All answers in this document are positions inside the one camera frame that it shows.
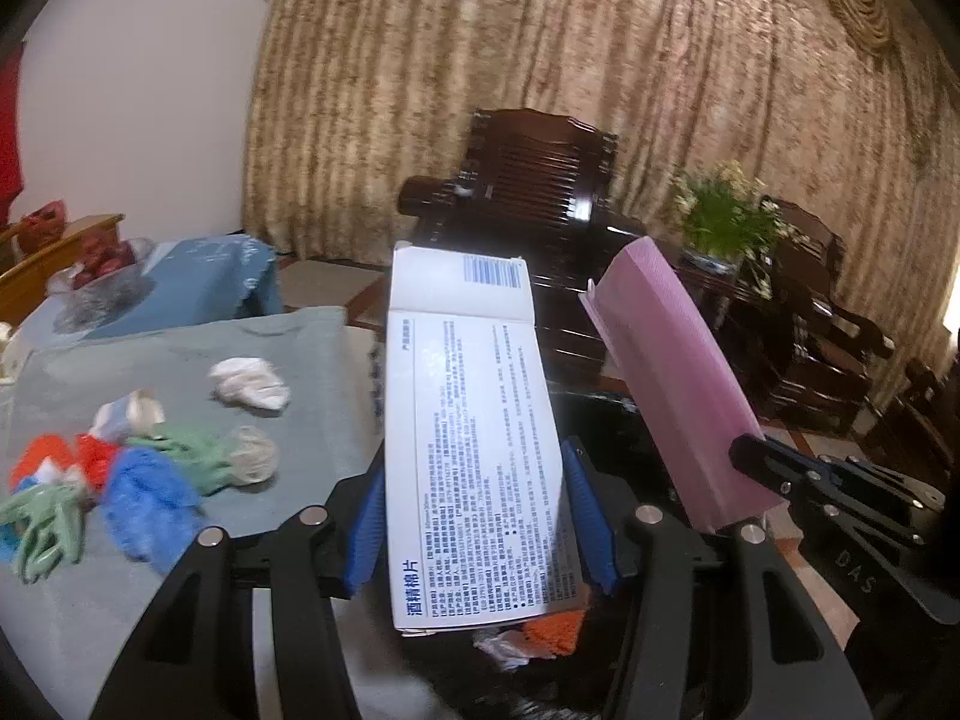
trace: white wall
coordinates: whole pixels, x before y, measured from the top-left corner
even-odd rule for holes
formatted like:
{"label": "white wall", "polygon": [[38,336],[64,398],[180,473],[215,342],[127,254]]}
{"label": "white wall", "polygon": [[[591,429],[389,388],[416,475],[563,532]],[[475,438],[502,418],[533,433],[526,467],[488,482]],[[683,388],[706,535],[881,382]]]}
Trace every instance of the white wall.
{"label": "white wall", "polygon": [[25,189],[70,218],[121,212],[155,240],[240,226],[244,132],[266,0],[51,0],[19,97]]}

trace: white cardboard box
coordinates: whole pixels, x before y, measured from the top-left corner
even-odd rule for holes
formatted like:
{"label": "white cardboard box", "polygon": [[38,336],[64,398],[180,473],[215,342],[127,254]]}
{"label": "white cardboard box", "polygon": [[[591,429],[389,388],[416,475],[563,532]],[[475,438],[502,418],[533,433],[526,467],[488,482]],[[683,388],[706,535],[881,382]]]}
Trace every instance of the white cardboard box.
{"label": "white cardboard box", "polygon": [[397,630],[582,605],[523,260],[395,251],[385,428]]}

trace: green plant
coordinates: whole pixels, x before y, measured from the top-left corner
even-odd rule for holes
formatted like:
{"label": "green plant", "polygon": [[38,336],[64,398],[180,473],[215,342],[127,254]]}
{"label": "green plant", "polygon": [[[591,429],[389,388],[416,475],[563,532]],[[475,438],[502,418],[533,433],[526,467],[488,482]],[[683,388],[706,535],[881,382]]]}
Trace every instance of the green plant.
{"label": "green plant", "polygon": [[718,162],[706,172],[678,172],[673,186],[683,242],[701,254],[752,260],[789,235],[778,206],[758,200],[762,182],[748,180],[738,162]]}

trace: beige patterned curtain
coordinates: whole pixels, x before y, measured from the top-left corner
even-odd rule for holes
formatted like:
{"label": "beige patterned curtain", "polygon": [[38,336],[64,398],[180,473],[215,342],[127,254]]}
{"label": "beige patterned curtain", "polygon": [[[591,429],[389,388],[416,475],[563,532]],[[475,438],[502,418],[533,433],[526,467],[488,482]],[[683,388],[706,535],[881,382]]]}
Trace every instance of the beige patterned curtain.
{"label": "beige patterned curtain", "polygon": [[613,196],[656,233],[675,166],[739,159],[848,245],[840,298],[939,362],[960,231],[960,85],[879,0],[272,0],[244,223],[299,256],[386,263],[409,175],[452,175],[473,109],[619,137]]}

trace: flower pot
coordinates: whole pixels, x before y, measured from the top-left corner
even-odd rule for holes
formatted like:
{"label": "flower pot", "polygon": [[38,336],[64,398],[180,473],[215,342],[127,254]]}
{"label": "flower pot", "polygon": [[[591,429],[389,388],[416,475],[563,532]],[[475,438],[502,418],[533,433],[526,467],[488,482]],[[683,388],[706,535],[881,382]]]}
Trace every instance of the flower pot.
{"label": "flower pot", "polygon": [[702,254],[692,248],[683,248],[683,259],[688,263],[697,266],[701,271],[707,271],[714,276],[729,276],[736,272],[739,264],[730,262],[720,257],[712,257],[709,254]]}

